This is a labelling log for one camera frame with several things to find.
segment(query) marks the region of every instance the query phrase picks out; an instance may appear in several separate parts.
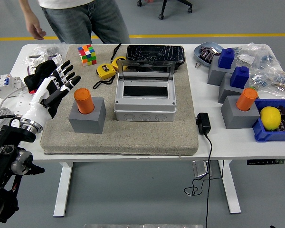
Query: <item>table leg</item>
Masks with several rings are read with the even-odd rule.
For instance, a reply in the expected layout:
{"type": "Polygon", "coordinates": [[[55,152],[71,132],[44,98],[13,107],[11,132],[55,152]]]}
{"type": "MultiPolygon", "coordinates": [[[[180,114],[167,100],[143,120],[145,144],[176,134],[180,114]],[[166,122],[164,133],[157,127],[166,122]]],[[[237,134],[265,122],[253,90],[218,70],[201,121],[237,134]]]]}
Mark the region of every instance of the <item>table leg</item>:
{"type": "MultiPolygon", "coordinates": [[[[222,173],[223,160],[219,160],[218,162],[219,162],[220,171],[222,173]]],[[[233,183],[231,170],[229,166],[231,162],[232,160],[224,161],[224,173],[222,175],[223,175],[223,184],[225,188],[229,211],[231,214],[233,214],[233,213],[241,213],[241,208],[239,206],[238,196],[233,183]]]]}
{"type": "Polygon", "coordinates": [[[56,198],[54,217],[64,217],[67,206],[67,194],[71,181],[73,162],[61,162],[62,171],[56,198]]]}

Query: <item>person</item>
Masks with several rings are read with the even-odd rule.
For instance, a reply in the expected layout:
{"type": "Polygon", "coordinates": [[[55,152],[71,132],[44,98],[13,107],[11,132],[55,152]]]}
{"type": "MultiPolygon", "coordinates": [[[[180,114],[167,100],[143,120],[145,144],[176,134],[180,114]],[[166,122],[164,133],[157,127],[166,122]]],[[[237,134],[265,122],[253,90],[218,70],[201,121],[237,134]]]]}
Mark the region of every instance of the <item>person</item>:
{"type": "MultiPolygon", "coordinates": [[[[51,28],[61,42],[92,43],[92,32],[103,43],[130,43],[129,33],[115,0],[38,0],[51,28]]],[[[26,27],[42,40],[42,30],[28,0],[19,0],[26,27]]]]}

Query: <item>white cable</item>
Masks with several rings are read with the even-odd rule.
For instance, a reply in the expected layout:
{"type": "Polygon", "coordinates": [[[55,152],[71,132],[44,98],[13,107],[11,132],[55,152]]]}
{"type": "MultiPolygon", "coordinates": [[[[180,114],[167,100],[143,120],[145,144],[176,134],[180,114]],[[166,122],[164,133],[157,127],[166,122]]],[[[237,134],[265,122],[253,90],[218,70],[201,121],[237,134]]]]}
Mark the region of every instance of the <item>white cable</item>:
{"type": "Polygon", "coordinates": [[[3,100],[1,101],[0,108],[1,108],[2,105],[3,105],[3,102],[5,102],[5,100],[8,99],[13,93],[15,93],[15,92],[17,92],[17,91],[19,91],[19,90],[23,90],[23,89],[26,88],[26,87],[27,87],[27,86],[25,85],[25,86],[23,86],[23,87],[20,87],[20,88],[18,88],[18,89],[16,89],[16,90],[10,92],[8,95],[6,95],[6,97],[3,98],[3,100]]]}
{"type": "MultiPolygon", "coordinates": [[[[27,87],[27,86],[25,85],[25,86],[23,86],[23,87],[21,87],[21,88],[18,88],[18,89],[16,89],[16,90],[12,91],[11,93],[9,93],[9,94],[1,101],[1,103],[0,103],[0,116],[1,116],[1,115],[12,115],[12,114],[13,114],[10,109],[8,109],[8,108],[2,108],[2,105],[3,105],[4,101],[5,101],[6,99],[8,99],[13,93],[15,93],[15,92],[17,92],[17,91],[19,91],[19,90],[22,90],[22,89],[24,89],[24,88],[26,88],[26,87],[27,87]]],[[[10,122],[10,120],[9,120],[8,118],[6,118],[6,119],[1,119],[1,120],[0,120],[0,129],[2,128],[3,125],[9,125],[9,122],[10,122]]]]}

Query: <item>rubik's cube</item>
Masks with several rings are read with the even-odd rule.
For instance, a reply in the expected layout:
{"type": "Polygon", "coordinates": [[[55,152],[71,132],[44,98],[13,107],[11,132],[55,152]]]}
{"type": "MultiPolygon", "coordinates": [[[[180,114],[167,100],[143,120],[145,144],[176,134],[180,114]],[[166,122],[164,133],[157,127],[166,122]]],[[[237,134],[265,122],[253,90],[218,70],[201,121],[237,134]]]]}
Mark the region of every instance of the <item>rubik's cube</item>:
{"type": "Polygon", "coordinates": [[[96,54],[92,45],[84,45],[78,48],[78,52],[81,57],[82,65],[89,66],[96,64],[96,54]]]}

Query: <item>blue cube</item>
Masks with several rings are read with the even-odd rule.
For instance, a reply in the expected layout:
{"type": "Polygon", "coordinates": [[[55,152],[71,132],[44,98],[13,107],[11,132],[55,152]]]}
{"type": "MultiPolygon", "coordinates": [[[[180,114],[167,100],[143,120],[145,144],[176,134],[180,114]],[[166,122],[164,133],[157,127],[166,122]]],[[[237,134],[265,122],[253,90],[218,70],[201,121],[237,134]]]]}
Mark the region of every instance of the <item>blue cube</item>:
{"type": "Polygon", "coordinates": [[[231,64],[234,60],[234,50],[232,48],[223,49],[218,60],[218,67],[231,69],[231,64]]]}
{"type": "Polygon", "coordinates": [[[244,89],[244,86],[249,79],[249,69],[246,66],[237,66],[231,76],[230,86],[244,89]]]}

